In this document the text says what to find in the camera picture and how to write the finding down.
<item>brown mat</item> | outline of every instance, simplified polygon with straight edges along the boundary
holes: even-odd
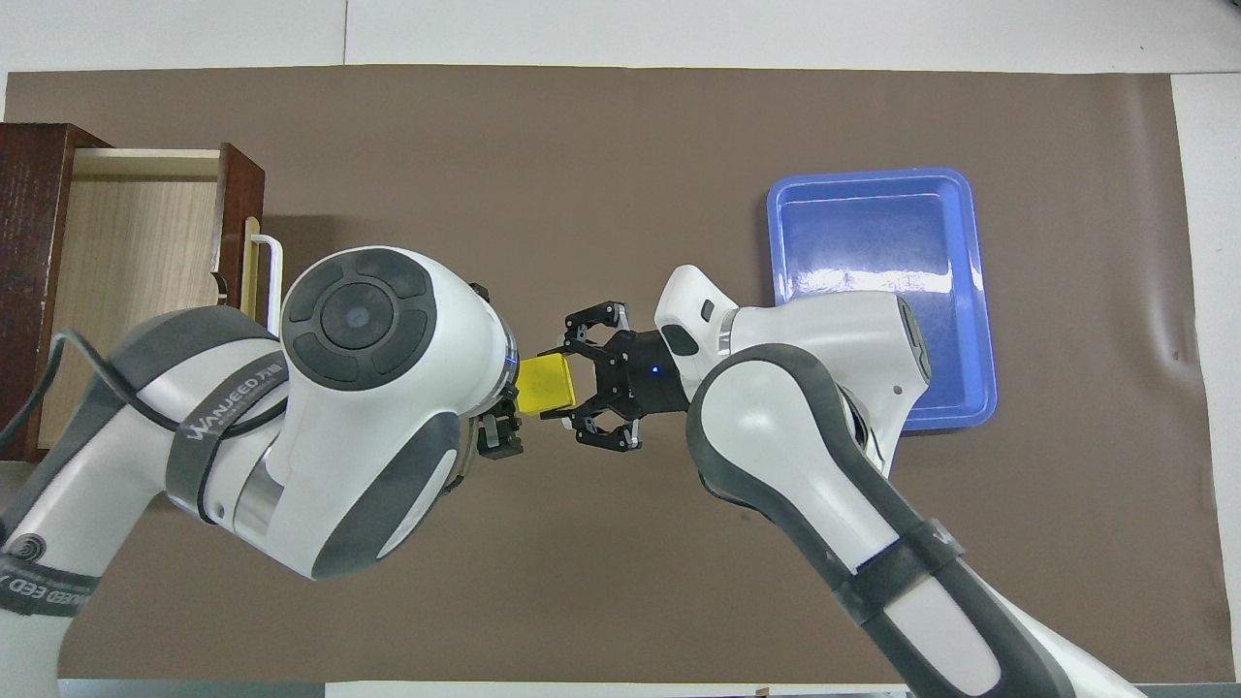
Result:
[[[12,75],[9,120],[237,144],[290,272],[361,243],[491,289],[530,355],[562,317],[701,266],[769,289],[789,174],[946,165],[974,186],[1000,401],[902,442],[896,486],[1016,604],[1133,681],[1232,678],[1165,76],[334,67]],[[310,584],[160,503],[63,674],[897,681],[793,545],[709,497],[684,419],[618,456],[526,421],[383,565]],[[11,492],[11,484],[6,484]]]

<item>white floor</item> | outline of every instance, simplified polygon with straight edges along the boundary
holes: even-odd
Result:
[[[1241,361],[1231,355],[1241,338],[1241,7],[1227,0],[0,0],[0,84],[15,71],[341,63],[1174,73],[1220,532],[1232,617],[1241,620]],[[1239,628],[1232,645],[1241,658]]]

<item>gray strap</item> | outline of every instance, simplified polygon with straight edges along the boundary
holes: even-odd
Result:
[[[272,351],[242,366],[223,380],[177,427],[168,455],[168,497],[208,524],[215,522],[202,507],[202,491],[211,474],[223,431],[247,410],[288,380],[284,353]]]
[[[99,578],[0,555],[0,609],[22,616],[72,619],[91,600]]]
[[[964,553],[939,522],[925,520],[862,563],[831,595],[855,623],[862,625]]]

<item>yellow object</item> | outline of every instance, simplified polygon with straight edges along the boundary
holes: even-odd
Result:
[[[547,410],[572,407],[573,379],[563,354],[547,354],[521,361],[517,368],[517,411],[537,415]]]

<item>circular button panel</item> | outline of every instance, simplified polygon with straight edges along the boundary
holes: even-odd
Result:
[[[397,379],[426,353],[436,327],[431,274],[392,250],[324,260],[302,277],[284,308],[289,359],[336,390]]]

